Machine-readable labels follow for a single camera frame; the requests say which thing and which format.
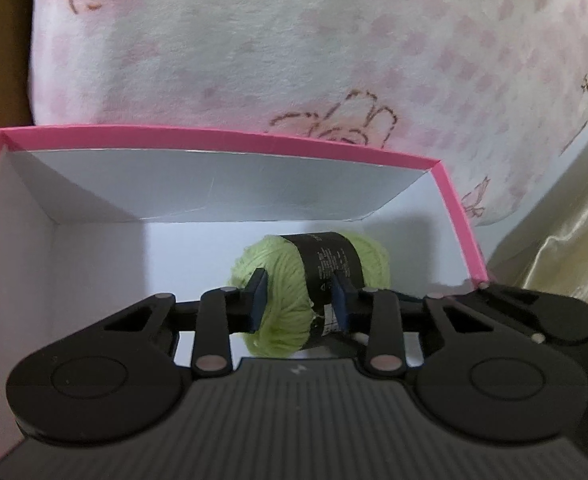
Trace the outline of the green yarn ball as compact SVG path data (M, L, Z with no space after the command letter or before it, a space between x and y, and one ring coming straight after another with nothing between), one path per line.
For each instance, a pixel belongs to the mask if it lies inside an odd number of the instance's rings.
M267 305L259 328L243 336L257 358L288 358L329 332L336 271L357 287L390 286L386 249L351 232L267 235L236 259L229 284L245 287L258 269L268 274Z

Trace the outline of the gold satin curtain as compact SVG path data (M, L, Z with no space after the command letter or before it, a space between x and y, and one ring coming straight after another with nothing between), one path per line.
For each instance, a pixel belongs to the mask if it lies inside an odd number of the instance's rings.
M492 280L588 303L586 172L566 172L536 205L478 233Z

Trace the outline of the pink cardboard box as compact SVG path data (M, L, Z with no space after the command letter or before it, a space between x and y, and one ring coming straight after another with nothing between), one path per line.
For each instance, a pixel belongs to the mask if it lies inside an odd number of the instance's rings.
M4 383L23 356L157 292L195 299L268 234L320 231L378 240L406 294L487 278L437 159L222 130L0 129L0 456L20 437Z

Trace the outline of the pink checkered pillow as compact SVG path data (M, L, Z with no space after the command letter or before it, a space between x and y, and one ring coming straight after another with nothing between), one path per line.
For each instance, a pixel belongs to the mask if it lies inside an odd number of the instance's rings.
M34 0L29 83L38 125L439 159L489 224L588 123L588 0Z

